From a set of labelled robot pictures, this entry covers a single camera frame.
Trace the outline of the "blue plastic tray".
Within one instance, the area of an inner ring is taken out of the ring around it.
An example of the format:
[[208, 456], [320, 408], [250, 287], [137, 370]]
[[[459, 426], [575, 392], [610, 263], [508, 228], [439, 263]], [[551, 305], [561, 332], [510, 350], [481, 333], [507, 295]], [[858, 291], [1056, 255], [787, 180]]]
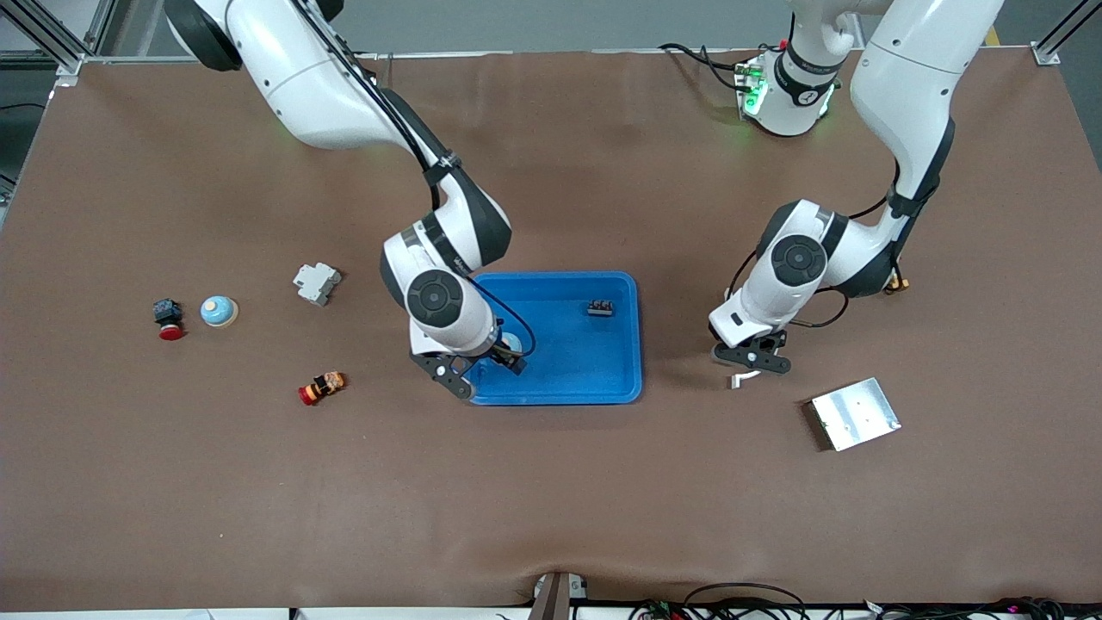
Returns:
[[[503, 331], [517, 335], [526, 369], [514, 376], [489, 360], [467, 373], [480, 406], [605, 406], [641, 395], [641, 320], [635, 279], [620, 270], [484, 272]], [[615, 315], [595, 317], [591, 300], [611, 300]]]

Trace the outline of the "silver metal plate module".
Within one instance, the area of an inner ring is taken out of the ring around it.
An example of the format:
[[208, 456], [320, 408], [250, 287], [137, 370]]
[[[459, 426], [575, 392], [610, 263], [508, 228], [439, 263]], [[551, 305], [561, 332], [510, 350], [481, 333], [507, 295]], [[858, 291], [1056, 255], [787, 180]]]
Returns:
[[809, 407], [827, 444], [843, 452], [901, 428], [875, 377], [812, 398]]

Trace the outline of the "red emergency stop orange base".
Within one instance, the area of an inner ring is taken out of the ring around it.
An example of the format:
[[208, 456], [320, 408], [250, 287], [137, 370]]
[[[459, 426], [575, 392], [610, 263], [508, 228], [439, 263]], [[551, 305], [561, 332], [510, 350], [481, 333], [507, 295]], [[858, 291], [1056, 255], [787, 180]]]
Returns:
[[304, 405], [315, 406], [324, 398], [343, 391], [345, 385], [345, 376], [338, 372], [338, 370], [331, 370], [331, 372], [323, 376], [315, 376], [311, 383], [299, 387], [298, 396]]

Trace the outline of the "white circuit breaker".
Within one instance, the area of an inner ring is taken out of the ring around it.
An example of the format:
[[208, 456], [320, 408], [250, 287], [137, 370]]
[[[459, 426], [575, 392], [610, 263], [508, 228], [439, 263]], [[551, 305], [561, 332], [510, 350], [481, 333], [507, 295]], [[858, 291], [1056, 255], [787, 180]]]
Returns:
[[293, 278], [293, 285], [301, 300], [311, 305], [325, 307], [331, 291], [341, 283], [341, 271], [326, 263], [302, 264]]

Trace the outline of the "red push button blue base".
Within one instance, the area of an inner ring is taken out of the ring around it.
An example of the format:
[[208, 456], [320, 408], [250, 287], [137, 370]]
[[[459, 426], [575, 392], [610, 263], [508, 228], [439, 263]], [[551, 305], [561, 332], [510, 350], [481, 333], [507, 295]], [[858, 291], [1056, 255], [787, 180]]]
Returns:
[[158, 300], [152, 307], [153, 320], [160, 331], [158, 337], [164, 341], [177, 341], [184, 337], [183, 311], [174, 300]]

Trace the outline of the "metal bracket with dark post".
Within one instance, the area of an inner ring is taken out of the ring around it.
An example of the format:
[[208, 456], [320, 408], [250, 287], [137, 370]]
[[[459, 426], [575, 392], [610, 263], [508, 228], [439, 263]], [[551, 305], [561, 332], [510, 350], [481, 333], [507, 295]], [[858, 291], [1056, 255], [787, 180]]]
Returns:
[[588, 601], [588, 581], [575, 573], [545, 573], [534, 585], [527, 620], [581, 620], [579, 605]]

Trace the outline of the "aluminium frame profile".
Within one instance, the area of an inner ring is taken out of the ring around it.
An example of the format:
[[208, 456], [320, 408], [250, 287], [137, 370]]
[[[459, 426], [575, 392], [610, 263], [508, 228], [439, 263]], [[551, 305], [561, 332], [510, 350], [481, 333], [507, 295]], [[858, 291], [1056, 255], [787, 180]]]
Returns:
[[1040, 66], [1059, 65], [1059, 50], [1102, 11], [1102, 0], [1078, 0], [1078, 3], [1041, 39], [1031, 40], [1031, 54]]
[[76, 76], [102, 50], [119, 0], [0, 0], [0, 68]]

